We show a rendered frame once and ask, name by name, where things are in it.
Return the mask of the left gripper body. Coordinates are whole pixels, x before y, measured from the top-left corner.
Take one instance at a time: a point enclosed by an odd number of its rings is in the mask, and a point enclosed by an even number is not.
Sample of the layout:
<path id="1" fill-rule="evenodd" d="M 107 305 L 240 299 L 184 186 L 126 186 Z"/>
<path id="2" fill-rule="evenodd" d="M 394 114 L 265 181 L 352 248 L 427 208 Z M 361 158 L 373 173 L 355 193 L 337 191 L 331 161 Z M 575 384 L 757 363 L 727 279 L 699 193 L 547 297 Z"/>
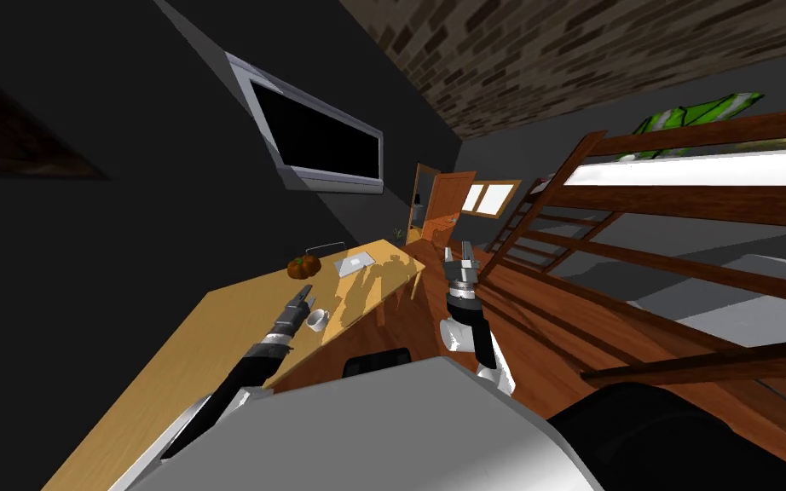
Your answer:
<path id="1" fill-rule="evenodd" d="M 275 321 L 272 333 L 293 338 L 308 316 L 308 303 L 304 299 L 298 302 L 292 300 Z"/>

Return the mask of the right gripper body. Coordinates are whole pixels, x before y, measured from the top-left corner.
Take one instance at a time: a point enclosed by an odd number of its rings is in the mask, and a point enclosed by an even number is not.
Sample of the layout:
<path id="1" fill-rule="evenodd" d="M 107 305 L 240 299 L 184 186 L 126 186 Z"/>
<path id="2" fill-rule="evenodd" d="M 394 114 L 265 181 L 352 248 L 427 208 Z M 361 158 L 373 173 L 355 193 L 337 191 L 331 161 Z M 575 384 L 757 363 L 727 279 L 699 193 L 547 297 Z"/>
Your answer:
<path id="1" fill-rule="evenodd" d="M 478 282 L 480 263 L 477 260 L 443 261 L 443 273 L 448 281 L 448 294 L 473 300 Z"/>

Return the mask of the orange pumpkin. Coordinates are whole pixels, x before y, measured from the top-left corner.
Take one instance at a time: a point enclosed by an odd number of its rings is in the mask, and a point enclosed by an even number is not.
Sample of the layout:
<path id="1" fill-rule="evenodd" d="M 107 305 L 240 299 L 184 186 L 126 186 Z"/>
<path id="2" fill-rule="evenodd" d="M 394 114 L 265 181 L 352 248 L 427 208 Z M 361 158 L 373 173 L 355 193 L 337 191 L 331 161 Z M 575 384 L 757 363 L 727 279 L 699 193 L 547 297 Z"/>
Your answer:
<path id="1" fill-rule="evenodd" d="M 305 280 L 315 276 L 321 270 L 318 257 L 303 254 L 290 260 L 286 266 L 287 275 L 294 280 Z"/>

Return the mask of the orange wooden door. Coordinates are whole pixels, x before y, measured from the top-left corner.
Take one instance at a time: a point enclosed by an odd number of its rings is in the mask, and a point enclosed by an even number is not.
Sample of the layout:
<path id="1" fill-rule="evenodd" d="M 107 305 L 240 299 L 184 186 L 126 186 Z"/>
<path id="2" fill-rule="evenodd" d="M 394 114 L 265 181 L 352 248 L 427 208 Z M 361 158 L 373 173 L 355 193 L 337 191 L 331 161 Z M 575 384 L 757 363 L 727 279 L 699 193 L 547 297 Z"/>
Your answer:
<path id="1" fill-rule="evenodd" d="M 423 224 L 424 240 L 438 247 L 448 245 L 475 176 L 475 171 L 467 171 L 435 177 Z"/>

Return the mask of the wooden framed bright window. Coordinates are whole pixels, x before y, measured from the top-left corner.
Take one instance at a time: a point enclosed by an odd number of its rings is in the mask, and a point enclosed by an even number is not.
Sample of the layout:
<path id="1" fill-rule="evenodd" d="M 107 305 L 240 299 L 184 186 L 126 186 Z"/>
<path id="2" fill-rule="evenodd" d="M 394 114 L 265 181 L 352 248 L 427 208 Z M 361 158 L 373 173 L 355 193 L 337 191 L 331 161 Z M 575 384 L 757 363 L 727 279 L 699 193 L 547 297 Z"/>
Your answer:
<path id="1" fill-rule="evenodd" d="M 498 218 L 519 184 L 521 180 L 475 181 L 471 184 L 461 211 L 479 217 Z"/>

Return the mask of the grey laptop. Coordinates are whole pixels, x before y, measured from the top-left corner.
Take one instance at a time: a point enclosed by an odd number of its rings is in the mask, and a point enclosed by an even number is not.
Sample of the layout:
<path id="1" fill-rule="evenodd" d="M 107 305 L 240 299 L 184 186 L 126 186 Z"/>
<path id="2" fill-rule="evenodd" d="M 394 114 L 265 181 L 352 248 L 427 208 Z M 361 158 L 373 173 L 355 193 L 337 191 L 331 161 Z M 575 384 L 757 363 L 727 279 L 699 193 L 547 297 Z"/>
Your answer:
<path id="1" fill-rule="evenodd" d="M 361 251 L 337 260 L 334 262 L 334 267 L 338 272 L 338 276 L 344 278 L 373 264 L 374 259 L 367 252 Z"/>

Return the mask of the wooden framed mirror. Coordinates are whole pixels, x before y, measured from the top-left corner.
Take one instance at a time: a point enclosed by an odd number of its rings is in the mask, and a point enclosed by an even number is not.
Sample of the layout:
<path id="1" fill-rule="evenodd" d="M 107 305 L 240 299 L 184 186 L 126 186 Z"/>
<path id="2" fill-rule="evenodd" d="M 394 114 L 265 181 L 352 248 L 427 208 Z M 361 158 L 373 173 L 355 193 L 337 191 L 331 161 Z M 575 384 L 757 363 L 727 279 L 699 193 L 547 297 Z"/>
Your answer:
<path id="1" fill-rule="evenodd" d="M 439 174 L 439 170 L 427 165 L 418 164 L 413 187 L 413 203 L 412 210 L 410 211 L 412 214 L 410 214 L 405 242 L 406 245 L 412 244 L 422 238 L 425 216 L 431 201 L 433 184 L 435 177 Z"/>

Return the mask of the light wooden desk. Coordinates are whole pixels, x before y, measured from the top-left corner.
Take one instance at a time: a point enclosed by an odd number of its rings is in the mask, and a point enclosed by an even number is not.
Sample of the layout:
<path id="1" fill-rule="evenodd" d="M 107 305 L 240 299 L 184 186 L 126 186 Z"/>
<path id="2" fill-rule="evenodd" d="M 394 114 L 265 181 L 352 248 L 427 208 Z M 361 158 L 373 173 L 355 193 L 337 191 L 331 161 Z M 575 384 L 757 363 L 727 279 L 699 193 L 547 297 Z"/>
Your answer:
<path id="1" fill-rule="evenodd" d="M 331 312 L 323 332 L 304 330 L 270 384 L 281 390 L 330 379 L 349 355 L 407 341 L 392 324 L 417 309 L 430 243 L 379 240 L 362 247 L 366 271 L 340 277 L 335 257 L 311 279 L 316 307 Z M 108 491 L 191 404 L 212 392 L 272 326 L 303 282 L 283 270 L 208 292 L 42 491 Z"/>

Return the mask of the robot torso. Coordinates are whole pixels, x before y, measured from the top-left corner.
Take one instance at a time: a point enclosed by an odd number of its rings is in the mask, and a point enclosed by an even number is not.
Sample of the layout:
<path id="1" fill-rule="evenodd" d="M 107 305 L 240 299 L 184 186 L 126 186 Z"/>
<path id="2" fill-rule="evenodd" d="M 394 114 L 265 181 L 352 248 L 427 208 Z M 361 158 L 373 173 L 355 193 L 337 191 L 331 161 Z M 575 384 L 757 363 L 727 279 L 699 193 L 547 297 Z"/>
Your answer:
<path id="1" fill-rule="evenodd" d="M 448 357 L 219 390 L 108 491 L 604 491 L 545 419 Z"/>

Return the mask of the grey framed black television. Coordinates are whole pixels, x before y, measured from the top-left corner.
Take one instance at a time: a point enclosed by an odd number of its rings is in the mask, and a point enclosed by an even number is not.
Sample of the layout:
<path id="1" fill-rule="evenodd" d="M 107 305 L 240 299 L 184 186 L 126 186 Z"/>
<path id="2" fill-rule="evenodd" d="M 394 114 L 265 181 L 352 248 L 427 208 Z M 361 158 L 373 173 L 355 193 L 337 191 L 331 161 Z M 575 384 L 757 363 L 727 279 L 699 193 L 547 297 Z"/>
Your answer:
<path id="1" fill-rule="evenodd" d="M 290 190 L 382 194 L 384 134 L 227 54 L 240 96 Z"/>

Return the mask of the brown wooden bunk bed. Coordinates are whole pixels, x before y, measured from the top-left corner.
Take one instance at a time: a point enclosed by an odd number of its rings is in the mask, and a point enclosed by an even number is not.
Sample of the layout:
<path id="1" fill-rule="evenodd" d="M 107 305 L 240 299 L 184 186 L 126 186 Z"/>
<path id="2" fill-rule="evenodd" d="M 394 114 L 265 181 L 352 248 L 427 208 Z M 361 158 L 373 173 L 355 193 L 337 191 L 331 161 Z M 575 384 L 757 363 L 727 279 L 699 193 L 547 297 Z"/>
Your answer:
<path id="1" fill-rule="evenodd" d="M 786 299 L 784 279 L 595 241 L 601 231 L 625 214 L 786 227 L 786 152 L 586 165 L 586 159 L 594 156 L 783 138 L 786 138 L 786 112 L 641 135 L 608 137 L 602 131 L 587 134 L 546 188 L 525 197 L 529 210 L 494 251 L 479 280 L 488 285 L 493 270 L 502 266 L 708 349 L 705 355 L 648 364 L 636 362 L 631 366 L 583 373 L 582 378 L 594 387 L 616 383 L 672 385 L 786 378 L 786 342 L 753 348 L 736 346 L 553 277 L 549 266 L 529 267 L 522 259 L 508 257 L 508 251 L 519 239 L 528 238 L 560 246 L 566 255 L 582 251 Z"/>

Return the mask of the green and white pillow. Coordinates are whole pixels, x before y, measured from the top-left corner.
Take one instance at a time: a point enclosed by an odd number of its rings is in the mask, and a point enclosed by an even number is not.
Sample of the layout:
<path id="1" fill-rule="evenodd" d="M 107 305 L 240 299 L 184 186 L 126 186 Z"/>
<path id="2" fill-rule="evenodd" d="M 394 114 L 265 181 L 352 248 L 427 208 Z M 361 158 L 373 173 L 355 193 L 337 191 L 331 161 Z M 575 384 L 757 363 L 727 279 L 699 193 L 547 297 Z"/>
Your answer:
<path id="1" fill-rule="evenodd" d="M 701 104 L 674 107 L 645 118 L 633 134 L 642 135 L 659 130 L 724 121 L 748 109 L 764 97 L 765 95 L 759 92 L 736 93 Z"/>

